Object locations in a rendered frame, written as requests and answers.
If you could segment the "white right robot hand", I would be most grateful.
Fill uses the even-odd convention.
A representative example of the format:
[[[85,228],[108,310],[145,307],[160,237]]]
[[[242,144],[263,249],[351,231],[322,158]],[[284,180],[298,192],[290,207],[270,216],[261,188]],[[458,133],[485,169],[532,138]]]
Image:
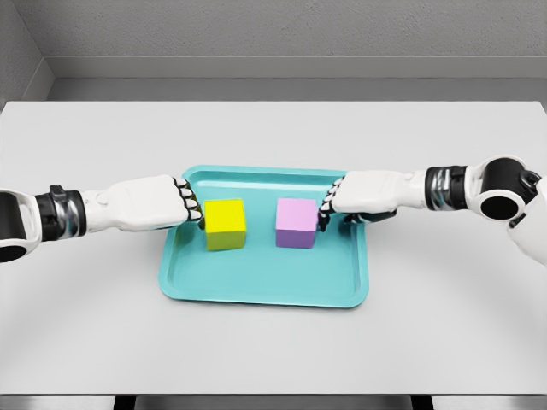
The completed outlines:
[[[369,224],[396,216],[404,176],[394,171],[347,172],[332,183],[322,200],[318,230],[324,232],[335,214],[342,214],[348,224]]]

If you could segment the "yellow cube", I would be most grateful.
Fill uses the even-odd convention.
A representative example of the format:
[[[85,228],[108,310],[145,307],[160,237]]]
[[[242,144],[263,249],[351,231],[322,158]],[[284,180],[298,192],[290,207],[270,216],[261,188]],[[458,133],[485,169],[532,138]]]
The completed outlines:
[[[246,239],[244,202],[240,198],[204,202],[206,250],[241,249]]]

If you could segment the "teal tray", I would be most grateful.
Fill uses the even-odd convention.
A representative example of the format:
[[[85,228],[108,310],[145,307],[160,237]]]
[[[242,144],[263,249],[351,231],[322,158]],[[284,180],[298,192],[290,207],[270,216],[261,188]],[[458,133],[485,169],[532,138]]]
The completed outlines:
[[[280,197],[320,202],[339,170],[201,165],[182,177],[199,202],[240,199],[247,224],[241,249],[208,251],[205,233],[186,222],[168,231],[158,274],[161,291],[176,300],[353,308],[369,292],[363,225],[335,215],[311,249],[275,244]]]

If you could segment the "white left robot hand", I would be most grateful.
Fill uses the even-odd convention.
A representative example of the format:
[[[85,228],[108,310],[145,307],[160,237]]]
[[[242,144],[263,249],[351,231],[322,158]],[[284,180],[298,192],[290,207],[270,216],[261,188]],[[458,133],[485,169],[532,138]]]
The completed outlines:
[[[197,196],[183,178],[133,179],[113,185],[108,193],[109,215],[123,231],[153,231],[203,219]]]

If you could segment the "pink cube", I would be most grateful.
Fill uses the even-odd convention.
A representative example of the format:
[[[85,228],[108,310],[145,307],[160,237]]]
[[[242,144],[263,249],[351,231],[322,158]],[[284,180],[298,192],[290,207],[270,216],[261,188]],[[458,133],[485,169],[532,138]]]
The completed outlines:
[[[317,219],[314,199],[279,198],[275,220],[276,246],[311,249],[315,242]]]

